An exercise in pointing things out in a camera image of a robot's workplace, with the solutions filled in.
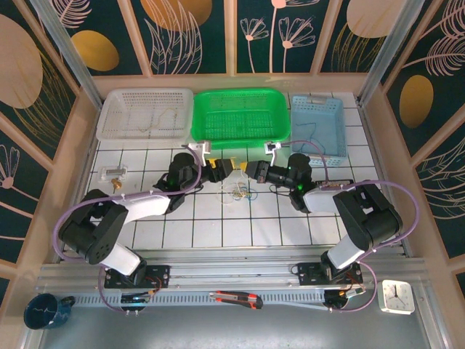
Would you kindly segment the white square clock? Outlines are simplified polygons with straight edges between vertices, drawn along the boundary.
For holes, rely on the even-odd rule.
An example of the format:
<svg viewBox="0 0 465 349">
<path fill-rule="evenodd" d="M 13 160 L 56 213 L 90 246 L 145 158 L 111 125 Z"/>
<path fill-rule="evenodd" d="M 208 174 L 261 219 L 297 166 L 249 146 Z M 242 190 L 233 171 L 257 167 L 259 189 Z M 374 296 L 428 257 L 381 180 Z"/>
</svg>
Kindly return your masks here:
<svg viewBox="0 0 465 349">
<path fill-rule="evenodd" d="M 412 287 L 405 281 L 380 281 L 377 295 L 380 310 L 384 313 L 410 315 L 416 309 Z"/>
</svg>

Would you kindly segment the red black utility knife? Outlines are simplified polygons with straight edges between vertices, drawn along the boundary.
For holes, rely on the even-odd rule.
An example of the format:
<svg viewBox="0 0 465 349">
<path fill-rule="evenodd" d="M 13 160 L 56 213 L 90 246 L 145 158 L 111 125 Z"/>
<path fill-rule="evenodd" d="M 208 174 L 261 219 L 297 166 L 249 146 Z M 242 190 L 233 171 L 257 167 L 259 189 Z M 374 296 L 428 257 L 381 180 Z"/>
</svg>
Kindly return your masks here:
<svg viewBox="0 0 465 349">
<path fill-rule="evenodd" d="M 241 305 L 253 310 L 260 310 L 263 307 L 262 298 L 257 294 L 248 292 L 215 291 L 210 292 L 209 297 L 216 302 Z"/>
</svg>

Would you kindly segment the dark blue mug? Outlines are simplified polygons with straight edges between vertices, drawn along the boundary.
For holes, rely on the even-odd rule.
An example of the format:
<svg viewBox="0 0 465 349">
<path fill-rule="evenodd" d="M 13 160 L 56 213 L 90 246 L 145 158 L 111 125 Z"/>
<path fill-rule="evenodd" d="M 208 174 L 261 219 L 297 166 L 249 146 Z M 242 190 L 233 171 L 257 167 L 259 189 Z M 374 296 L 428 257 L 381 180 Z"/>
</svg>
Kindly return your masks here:
<svg viewBox="0 0 465 349">
<path fill-rule="evenodd" d="M 50 293 L 39 294 L 26 306 L 23 314 L 24 323 L 32 330 L 60 327 L 70 318 L 75 302 L 74 296 L 59 298 Z"/>
</svg>

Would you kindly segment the green plastic basket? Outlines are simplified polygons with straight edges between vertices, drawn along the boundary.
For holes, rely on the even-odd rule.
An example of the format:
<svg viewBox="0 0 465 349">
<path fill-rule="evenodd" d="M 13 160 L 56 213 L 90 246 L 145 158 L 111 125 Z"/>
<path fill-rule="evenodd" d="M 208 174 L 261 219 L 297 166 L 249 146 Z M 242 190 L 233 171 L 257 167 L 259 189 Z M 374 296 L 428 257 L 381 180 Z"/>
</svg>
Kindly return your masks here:
<svg viewBox="0 0 465 349">
<path fill-rule="evenodd" d="M 290 133 L 286 99 L 276 89 L 218 89 L 193 98 L 191 137 L 214 150 L 259 148 Z"/>
</svg>

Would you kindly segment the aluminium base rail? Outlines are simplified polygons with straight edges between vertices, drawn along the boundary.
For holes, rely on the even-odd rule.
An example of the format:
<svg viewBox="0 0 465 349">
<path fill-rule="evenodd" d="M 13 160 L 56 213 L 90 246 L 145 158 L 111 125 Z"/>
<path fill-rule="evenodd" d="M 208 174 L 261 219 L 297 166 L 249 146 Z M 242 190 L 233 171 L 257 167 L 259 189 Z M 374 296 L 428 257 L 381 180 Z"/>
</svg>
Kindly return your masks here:
<svg viewBox="0 0 465 349">
<path fill-rule="evenodd" d="M 249 246 L 222 248 L 157 249 L 141 251 L 148 265 L 170 267 L 169 290 L 268 290 L 297 287 L 291 267 L 317 262 L 325 246 Z M 380 249 L 363 260 L 367 286 L 373 279 L 406 281 L 413 286 L 429 282 L 425 262 L 408 258 L 400 247 Z M 36 292 L 72 294 L 95 292 L 99 268 L 86 263 L 45 264 L 39 271 Z"/>
</svg>

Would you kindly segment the aluminium frame post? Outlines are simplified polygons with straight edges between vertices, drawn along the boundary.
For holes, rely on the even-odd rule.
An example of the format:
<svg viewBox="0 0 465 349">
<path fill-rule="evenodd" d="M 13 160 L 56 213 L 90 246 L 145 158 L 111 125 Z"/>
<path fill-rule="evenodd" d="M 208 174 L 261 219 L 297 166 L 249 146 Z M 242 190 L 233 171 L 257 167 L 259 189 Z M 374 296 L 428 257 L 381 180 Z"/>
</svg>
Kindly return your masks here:
<svg viewBox="0 0 465 349">
<path fill-rule="evenodd" d="M 384 40 L 376 59 L 368 72 L 368 76 L 364 81 L 361 90 L 357 96 L 357 106 L 364 107 L 371 99 L 381 78 L 386 73 L 389 64 L 395 57 L 397 51 L 401 47 L 405 37 L 411 29 L 411 26 L 419 16 L 425 0 L 406 0 L 399 15 L 389 32 L 389 35 Z"/>
<path fill-rule="evenodd" d="M 100 111 L 102 97 L 68 33 L 68 29 L 78 29 L 91 14 L 90 0 L 29 0 L 29 2 L 87 97 Z"/>
</svg>

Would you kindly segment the clear plastic latch block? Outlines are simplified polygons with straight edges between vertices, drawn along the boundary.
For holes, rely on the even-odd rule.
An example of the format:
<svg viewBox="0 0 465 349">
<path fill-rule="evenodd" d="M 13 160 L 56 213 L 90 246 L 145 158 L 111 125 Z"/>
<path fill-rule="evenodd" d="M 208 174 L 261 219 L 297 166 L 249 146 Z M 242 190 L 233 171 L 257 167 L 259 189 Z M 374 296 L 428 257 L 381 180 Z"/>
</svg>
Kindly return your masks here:
<svg viewBox="0 0 465 349">
<path fill-rule="evenodd" d="M 124 165 L 100 167 L 97 172 L 98 182 L 111 182 L 117 180 L 124 182 L 127 179 L 128 167 Z"/>
</svg>

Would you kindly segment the small black controller board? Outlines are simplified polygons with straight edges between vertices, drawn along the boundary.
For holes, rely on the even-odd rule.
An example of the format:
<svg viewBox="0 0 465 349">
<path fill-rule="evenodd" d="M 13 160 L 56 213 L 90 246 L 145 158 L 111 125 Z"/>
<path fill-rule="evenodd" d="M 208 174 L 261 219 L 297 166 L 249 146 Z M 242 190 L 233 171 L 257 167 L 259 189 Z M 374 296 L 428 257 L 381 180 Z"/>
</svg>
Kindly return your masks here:
<svg viewBox="0 0 465 349">
<path fill-rule="evenodd" d="M 127 315 L 138 316 L 148 304 L 150 296 L 148 294 L 123 294 L 120 299 L 120 308 Z"/>
<path fill-rule="evenodd" d="M 325 290 L 323 305 L 330 311 L 343 310 L 351 298 L 364 293 L 365 288 L 363 287 Z"/>
</svg>

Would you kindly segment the white plastic basket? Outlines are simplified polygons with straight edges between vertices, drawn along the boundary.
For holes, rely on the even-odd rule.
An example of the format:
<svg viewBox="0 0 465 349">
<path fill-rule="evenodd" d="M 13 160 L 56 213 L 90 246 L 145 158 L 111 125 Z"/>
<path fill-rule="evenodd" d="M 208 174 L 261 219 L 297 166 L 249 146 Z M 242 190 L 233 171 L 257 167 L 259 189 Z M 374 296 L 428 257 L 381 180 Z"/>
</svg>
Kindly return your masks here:
<svg viewBox="0 0 465 349">
<path fill-rule="evenodd" d="M 189 137 L 193 101 L 193 92 L 184 88 L 115 89 L 104 101 L 97 139 L 174 148 Z"/>
</svg>

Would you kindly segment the light blue plastic basket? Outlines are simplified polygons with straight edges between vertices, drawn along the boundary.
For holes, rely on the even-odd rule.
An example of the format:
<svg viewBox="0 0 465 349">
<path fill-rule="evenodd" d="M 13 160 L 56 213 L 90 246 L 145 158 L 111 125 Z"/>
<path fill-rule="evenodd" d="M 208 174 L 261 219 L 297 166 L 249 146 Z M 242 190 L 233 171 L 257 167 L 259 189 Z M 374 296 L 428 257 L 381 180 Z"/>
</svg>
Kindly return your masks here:
<svg viewBox="0 0 465 349">
<path fill-rule="evenodd" d="M 294 95 L 291 100 L 291 152 L 304 153 L 310 164 L 340 167 L 347 160 L 344 108 L 340 99 Z"/>
</svg>

